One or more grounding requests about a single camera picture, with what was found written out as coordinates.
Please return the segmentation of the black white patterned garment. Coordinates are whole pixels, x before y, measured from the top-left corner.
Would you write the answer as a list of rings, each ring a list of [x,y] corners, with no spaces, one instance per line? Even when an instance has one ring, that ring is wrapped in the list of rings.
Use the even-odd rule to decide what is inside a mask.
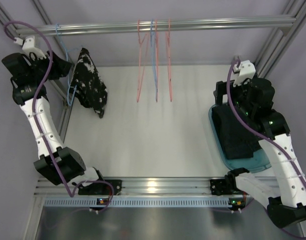
[[[84,47],[79,52],[71,86],[76,88],[74,96],[84,108],[93,109],[100,119],[104,117],[108,101],[108,88],[102,80],[90,52]]]

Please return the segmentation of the black trousers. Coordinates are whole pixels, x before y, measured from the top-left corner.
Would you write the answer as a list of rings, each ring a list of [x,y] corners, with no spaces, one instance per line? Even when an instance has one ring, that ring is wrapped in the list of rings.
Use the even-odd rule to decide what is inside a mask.
[[[261,149],[258,138],[246,130],[228,105],[216,105],[211,118],[221,146],[228,160],[249,159]]]

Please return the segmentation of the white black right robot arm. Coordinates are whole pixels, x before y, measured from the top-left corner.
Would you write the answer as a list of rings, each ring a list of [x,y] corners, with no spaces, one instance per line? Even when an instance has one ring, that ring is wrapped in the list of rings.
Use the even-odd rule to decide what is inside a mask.
[[[292,146],[284,116],[273,108],[275,89],[265,78],[247,78],[241,85],[219,81],[211,119],[221,150],[229,159],[251,158],[263,151],[278,191],[258,180],[247,167],[230,170],[223,181],[212,180],[214,195],[247,193],[282,229],[306,221],[306,179]]]

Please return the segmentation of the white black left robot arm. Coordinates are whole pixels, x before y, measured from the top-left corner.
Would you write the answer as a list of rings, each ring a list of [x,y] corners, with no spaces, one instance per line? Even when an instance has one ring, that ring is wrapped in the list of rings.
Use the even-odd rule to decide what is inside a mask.
[[[122,181],[105,180],[99,170],[86,167],[82,157],[64,145],[53,122],[44,82],[67,76],[72,64],[50,52],[42,57],[16,52],[1,62],[12,75],[12,98],[35,137],[38,160],[33,164],[37,172],[55,186],[64,185],[70,196],[118,195]]]

